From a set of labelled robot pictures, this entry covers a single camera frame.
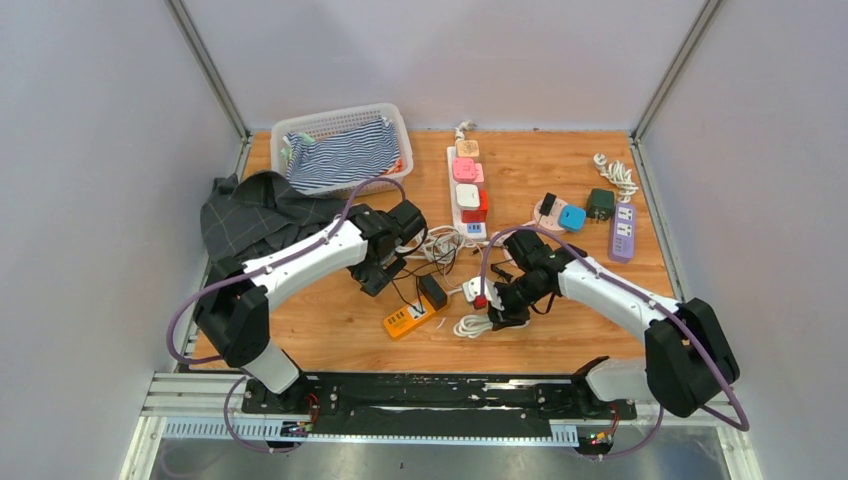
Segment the black power adapter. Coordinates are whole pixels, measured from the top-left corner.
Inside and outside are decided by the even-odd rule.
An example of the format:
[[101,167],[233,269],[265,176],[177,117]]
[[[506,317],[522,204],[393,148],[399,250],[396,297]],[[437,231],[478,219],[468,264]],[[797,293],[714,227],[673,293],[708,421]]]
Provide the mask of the black power adapter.
[[418,278],[417,289],[435,310],[440,310],[448,305],[447,292],[431,274]]

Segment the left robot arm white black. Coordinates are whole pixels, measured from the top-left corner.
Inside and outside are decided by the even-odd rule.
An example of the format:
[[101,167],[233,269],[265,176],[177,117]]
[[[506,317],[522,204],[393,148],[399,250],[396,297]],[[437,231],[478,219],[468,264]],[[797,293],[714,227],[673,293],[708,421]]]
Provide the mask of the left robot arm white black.
[[283,413],[298,411],[306,386],[298,365],[271,339],[270,314],[294,294],[340,270],[377,296],[406,266],[398,249],[426,232],[408,200],[389,211],[360,204],[314,235],[261,258],[220,261],[194,305],[192,319],[231,368],[268,390]]

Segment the orange power strip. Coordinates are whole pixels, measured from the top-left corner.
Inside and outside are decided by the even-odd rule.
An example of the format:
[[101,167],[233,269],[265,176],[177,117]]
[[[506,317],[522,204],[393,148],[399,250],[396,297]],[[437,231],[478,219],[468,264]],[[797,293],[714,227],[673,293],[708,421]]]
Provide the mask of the orange power strip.
[[400,340],[445,310],[448,305],[448,301],[432,303],[422,297],[412,305],[406,305],[384,318],[382,325],[392,340]]

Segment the purple power strip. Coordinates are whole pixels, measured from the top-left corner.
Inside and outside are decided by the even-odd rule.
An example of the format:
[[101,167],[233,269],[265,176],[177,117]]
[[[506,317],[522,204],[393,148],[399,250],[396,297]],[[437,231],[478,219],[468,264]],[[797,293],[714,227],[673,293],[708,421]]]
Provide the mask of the purple power strip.
[[610,220],[608,258],[627,264],[634,258],[636,208],[629,203],[617,203]]

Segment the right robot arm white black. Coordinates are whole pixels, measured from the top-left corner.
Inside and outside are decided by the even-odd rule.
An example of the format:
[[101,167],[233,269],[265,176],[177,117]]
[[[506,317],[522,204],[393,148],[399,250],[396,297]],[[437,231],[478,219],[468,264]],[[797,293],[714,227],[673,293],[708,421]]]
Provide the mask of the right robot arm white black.
[[642,357],[599,357],[577,372],[582,381],[571,390],[571,403],[584,417],[596,417],[612,401],[655,401],[680,418],[723,394],[734,408],[738,429],[747,418],[732,385],[738,362],[714,309],[704,300],[678,300],[653,293],[605,268],[584,250],[561,241],[547,244],[551,233],[532,226],[497,234],[521,275],[509,283],[487,280],[490,252],[482,254],[472,294],[476,308],[486,307],[495,329],[524,322],[539,300],[562,297],[599,313],[631,334],[644,348]]

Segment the dark green plug adapter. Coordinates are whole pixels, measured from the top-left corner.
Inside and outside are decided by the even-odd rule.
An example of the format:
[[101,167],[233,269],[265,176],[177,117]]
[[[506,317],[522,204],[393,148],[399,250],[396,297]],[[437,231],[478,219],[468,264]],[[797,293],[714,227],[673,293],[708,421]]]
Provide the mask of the dark green plug adapter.
[[616,195],[606,189],[593,188],[587,198],[586,215],[595,221],[609,220],[616,205]]

